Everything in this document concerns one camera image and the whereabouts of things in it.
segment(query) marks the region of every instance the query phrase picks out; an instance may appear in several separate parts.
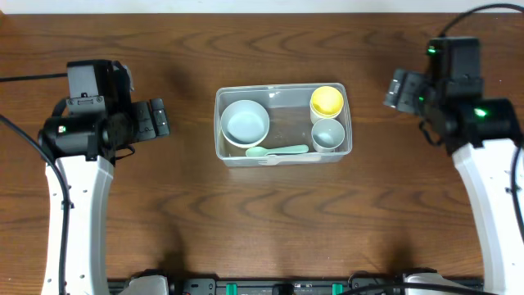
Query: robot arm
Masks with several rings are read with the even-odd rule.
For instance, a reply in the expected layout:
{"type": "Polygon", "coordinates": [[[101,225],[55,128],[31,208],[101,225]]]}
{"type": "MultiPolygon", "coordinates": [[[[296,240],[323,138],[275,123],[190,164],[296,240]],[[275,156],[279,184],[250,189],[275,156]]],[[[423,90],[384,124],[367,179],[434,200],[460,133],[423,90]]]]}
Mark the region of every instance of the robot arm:
{"type": "MultiPolygon", "coordinates": [[[[106,208],[114,166],[104,157],[85,156],[56,160],[70,186],[69,231],[65,256],[66,289],[71,294],[109,294],[106,277],[106,208]]],[[[50,214],[47,267],[42,294],[56,295],[62,231],[62,193],[48,166],[50,214]]]]}
{"type": "Polygon", "coordinates": [[[70,203],[63,202],[61,186],[48,166],[51,211],[42,294],[64,289],[67,294],[109,294],[106,208],[120,159],[116,152],[134,152],[131,144],[168,135],[169,124],[161,99],[131,103],[131,76],[117,61],[72,62],[67,76],[70,97],[55,107],[38,134],[40,146],[69,186],[70,203]],[[61,116],[65,106],[69,115],[61,116]],[[69,210],[69,222],[62,228],[64,210],[69,210]],[[64,236],[69,238],[63,252],[64,236]]]}
{"type": "MultiPolygon", "coordinates": [[[[384,104],[422,119],[427,141],[444,144],[468,191],[481,242],[485,290],[522,293],[524,237],[519,202],[511,184],[513,155],[522,146],[522,133],[511,102],[485,100],[480,75],[480,43],[475,38],[436,38],[428,44],[426,74],[397,70],[384,104]],[[438,140],[425,129],[430,125],[438,140]]],[[[516,181],[522,160],[516,159],[516,181]]],[[[439,275],[415,274],[409,283],[447,284],[439,275]]],[[[428,294],[409,290],[406,293],[428,294]]]]}
{"type": "MultiPolygon", "coordinates": [[[[455,168],[468,191],[484,260],[485,290],[521,294],[524,243],[509,189],[515,147],[511,139],[487,140],[484,147],[470,143],[453,154],[455,168]]],[[[517,161],[522,179],[522,159],[517,161]]]]}

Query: green connector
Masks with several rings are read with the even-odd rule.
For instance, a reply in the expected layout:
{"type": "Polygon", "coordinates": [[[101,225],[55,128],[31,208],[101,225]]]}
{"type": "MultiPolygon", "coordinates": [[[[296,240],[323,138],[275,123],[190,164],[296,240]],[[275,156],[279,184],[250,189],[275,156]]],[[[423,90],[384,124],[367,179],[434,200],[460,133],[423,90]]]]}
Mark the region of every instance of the green connector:
{"type": "Polygon", "coordinates": [[[338,295],[344,292],[343,284],[333,284],[332,286],[332,295],[338,295]]]}
{"type": "Polygon", "coordinates": [[[226,295],[237,295],[237,285],[226,284],[226,295]]]}

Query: black base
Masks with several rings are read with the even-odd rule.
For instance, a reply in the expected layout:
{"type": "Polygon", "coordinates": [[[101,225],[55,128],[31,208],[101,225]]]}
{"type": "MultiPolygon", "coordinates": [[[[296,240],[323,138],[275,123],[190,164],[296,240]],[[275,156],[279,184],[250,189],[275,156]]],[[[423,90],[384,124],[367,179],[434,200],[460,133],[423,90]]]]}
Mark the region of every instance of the black base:
{"type": "MultiPolygon", "coordinates": [[[[478,278],[447,278],[455,283],[476,290],[483,290],[484,282],[478,278]]],[[[188,279],[170,283],[172,295],[337,295],[353,288],[374,284],[389,284],[397,281],[385,275],[356,273],[348,279],[286,279],[286,280],[247,280],[247,279],[188,279]],[[228,289],[235,285],[236,292],[228,289]]],[[[126,286],[126,281],[108,282],[111,295],[117,295],[126,286]]],[[[368,292],[365,295],[397,295],[400,290],[368,292]]]]}

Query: white cup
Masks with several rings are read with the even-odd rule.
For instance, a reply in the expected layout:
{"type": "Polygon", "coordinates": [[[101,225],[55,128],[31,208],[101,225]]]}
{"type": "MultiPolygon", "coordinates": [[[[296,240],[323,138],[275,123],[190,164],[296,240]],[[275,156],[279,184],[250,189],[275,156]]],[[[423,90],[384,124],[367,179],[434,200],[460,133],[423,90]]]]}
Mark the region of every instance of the white cup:
{"type": "Polygon", "coordinates": [[[321,119],[313,125],[311,137],[315,151],[333,152],[344,142],[346,131],[337,120],[321,119]]]}

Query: white bowl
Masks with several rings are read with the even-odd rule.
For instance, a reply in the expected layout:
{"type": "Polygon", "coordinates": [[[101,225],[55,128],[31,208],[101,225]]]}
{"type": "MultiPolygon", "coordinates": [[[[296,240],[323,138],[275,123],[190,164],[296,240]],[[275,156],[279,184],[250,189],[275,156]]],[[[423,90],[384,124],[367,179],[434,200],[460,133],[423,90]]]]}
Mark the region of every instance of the white bowl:
{"type": "Polygon", "coordinates": [[[269,132],[268,112],[259,103],[241,100],[230,104],[220,117],[224,137],[239,148],[252,148],[269,132]]]}

